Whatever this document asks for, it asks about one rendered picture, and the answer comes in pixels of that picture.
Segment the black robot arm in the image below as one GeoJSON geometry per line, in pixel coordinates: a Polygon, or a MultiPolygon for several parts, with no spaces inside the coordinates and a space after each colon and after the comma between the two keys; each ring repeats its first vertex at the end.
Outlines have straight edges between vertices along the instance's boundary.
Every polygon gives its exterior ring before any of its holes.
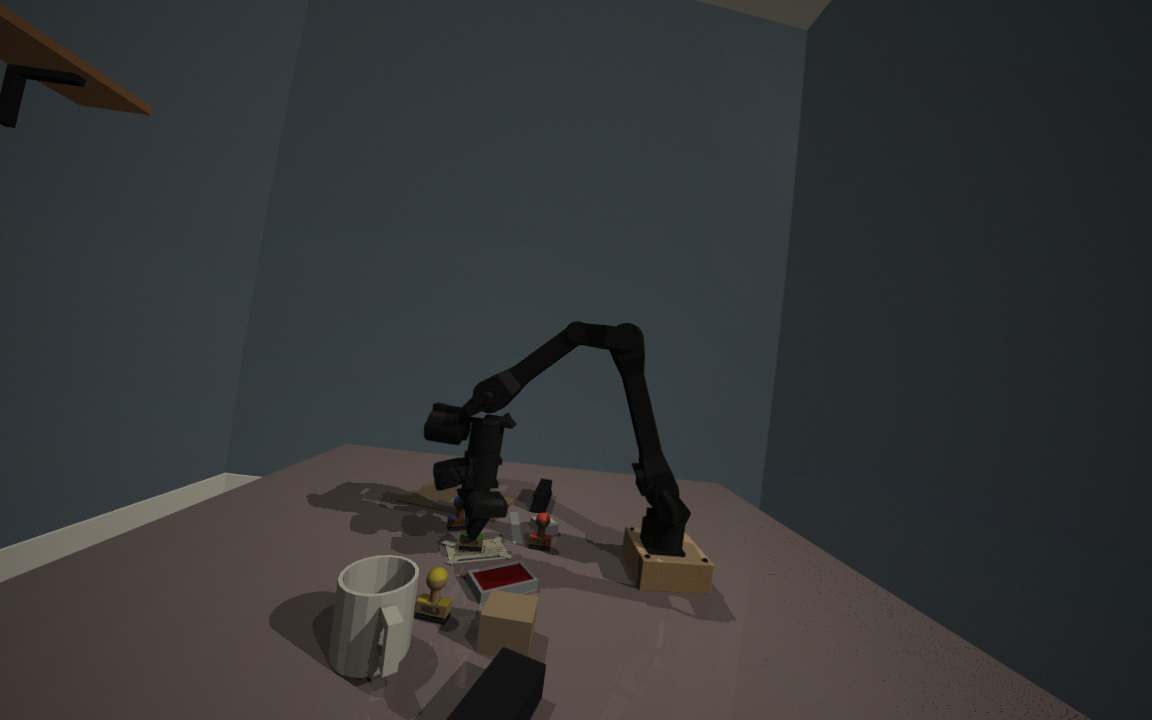
{"type": "MultiPolygon", "coordinates": [[[[477,454],[499,454],[505,429],[516,427],[509,414],[495,416],[524,389],[526,382],[544,370],[558,363],[566,354],[579,344],[605,348],[611,351],[614,365],[626,384],[626,397],[634,423],[634,432],[639,448],[639,462],[632,464],[636,486],[652,509],[646,509],[641,524],[641,541],[650,555],[685,558],[685,523],[691,511],[679,498],[679,486],[669,469],[669,462],[660,448],[652,401],[650,401],[644,376],[644,334],[637,325],[622,323],[599,325],[570,323],[566,329],[541,344],[538,350],[520,361],[505,372],[477,382],[473,395],[463,407],[434,404],[424,425],[424,438],[430,441],[461,445],[477,454]],[[486,414],[475,418],[475,414],[486,414]],[[471,423],[471,429],[470,429],[471,423]],[[470,434],[468,434],[470,430],[470,434]]],[[[435,491],[453,488],[465,483],[473,488],[473,462],[467,457],[453,457],[433,465],[435,491]]]]}

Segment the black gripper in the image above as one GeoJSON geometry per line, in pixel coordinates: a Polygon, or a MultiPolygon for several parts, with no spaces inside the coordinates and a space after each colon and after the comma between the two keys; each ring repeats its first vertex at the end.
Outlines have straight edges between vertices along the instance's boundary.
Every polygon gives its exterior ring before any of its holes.
{"type": "Polygon", "coordinates": [[[486,521],[507,518],[508,503],[499,491],[490,491],[490,488],[498,488],[497,468],[502,465],[500,452],[499,454],[477,454],[468,448],[465,457],[468,462],[472,457],[473,488],[465,488],[465,483],[463,483],[462,488],[457,488],[457,493],[463,500],[461,505],[465,510],[465,520],[468,518],[468,541],[476,541],[477,536],[486,525],[486,521]]]}

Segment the grey mug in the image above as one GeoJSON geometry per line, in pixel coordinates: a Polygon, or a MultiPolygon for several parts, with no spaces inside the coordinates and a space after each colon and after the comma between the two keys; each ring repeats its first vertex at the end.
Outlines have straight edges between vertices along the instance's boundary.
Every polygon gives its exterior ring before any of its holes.
{"type": "Polygon", "coordinates": [[[329,635],[329,664],[349,679],[397,673],[410,650],[419,566],[382,555],[340,571],[329,635]]]}

